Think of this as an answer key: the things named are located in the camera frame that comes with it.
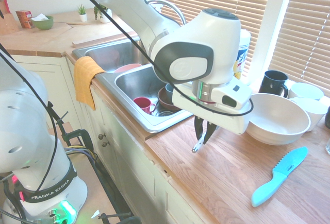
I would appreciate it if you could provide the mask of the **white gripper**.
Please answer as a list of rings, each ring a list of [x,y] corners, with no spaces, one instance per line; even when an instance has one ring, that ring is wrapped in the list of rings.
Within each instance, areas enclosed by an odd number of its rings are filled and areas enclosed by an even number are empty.
[[[206,144],[218,126],[235,134],[246,131],[250,119],[250,88],[247,86],[225,86],[214,88],[211,100],[203,102],[192,93],[191,86],[179,86],[173,93],[176,107],[186,110],[196,117],[194,129],[198,141]],[[203,138],[203,121],[207,122],[207,130]]]

